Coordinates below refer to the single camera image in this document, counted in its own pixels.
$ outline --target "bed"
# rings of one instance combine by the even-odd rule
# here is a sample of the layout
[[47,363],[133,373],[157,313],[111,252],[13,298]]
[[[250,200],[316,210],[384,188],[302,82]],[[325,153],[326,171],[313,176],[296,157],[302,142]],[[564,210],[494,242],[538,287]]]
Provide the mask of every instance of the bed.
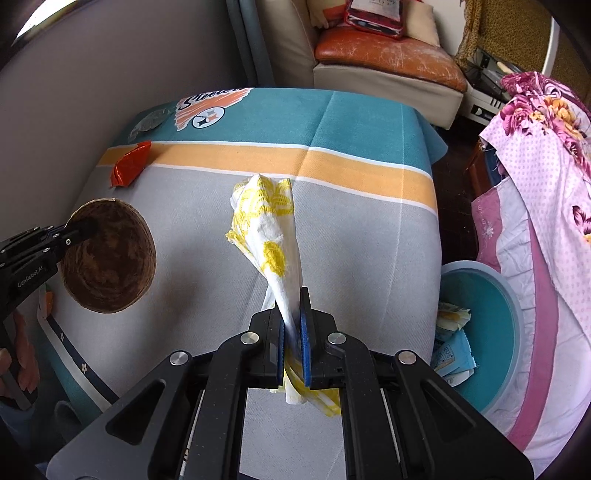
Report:
[[[170,109],[158,127],[137,125]],[[151,141],[148,167],[111,189],[113,164]],[[304,285],[315,309],[376,351],[429,360],[441,248],[431,164],[446,151],[414,109],[352,93],[234,89],[142,112],[98,159],[75,207],[117,197],[146,220],[157,252],[147,294],[126,310],[83,309],[59,276],[39,309],[44,353],[88,424],[170,352],[217,349],[260,310],[266,281],[225,239],[230,196],[254,173],[293,181]],[[343,478],[338,417],[249,392],[241,472]]]

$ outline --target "wall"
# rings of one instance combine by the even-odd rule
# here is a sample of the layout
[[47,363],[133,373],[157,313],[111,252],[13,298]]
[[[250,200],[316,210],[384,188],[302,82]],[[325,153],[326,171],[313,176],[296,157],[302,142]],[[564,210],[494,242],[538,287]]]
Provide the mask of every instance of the wall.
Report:
[[451,56],[457,53],[464,33],[464,3],[460,0],[423,0],[433,6],[441,46]]
[[244,83],[222,0],[96,0],[72,12],[0,71],[0,239],[67,220],[139,111]]

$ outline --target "woven bowl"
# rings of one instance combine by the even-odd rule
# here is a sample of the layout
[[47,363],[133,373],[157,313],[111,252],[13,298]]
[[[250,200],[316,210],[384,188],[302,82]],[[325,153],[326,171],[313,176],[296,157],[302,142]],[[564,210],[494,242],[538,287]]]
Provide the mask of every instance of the woven bowl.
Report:
[[92,217],[98,233],[66,251],[61,277],[66,290],[84,308],[115,313],[138,301],[152,284],[156,248],[148,225],[128,203],[93,200],[68,223]]

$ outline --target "orange wrapper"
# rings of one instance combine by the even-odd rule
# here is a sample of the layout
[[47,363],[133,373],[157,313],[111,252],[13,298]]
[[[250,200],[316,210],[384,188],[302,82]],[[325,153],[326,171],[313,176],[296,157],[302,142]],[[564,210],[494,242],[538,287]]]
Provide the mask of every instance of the orange wrapper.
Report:
[[111,187],[129,187],[146,166],[152,142],[140,142],[121,157],[111,171]]

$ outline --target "person's hand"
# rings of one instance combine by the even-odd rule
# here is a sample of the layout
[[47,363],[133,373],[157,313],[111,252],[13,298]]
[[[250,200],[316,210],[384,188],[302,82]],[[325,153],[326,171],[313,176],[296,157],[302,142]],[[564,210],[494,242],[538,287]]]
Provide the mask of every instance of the person's hand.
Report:
[[[17,330],[15,350],[17,351],[17,361],[21,366],[18,371],[18,386],[21,387],[21,390],[28,390],[31,393],[39,384],[39,365],[35,358],[35,349],[27,338],[25,317],[16,310],[14,312],[14,323]],[[0,349],[0,375],[8,371],[11,362],[12,358],[8,350],[5,348]],[[0,380],[0,397],[10,398],[10,396],[10,392],[7,390],[4,382]]]

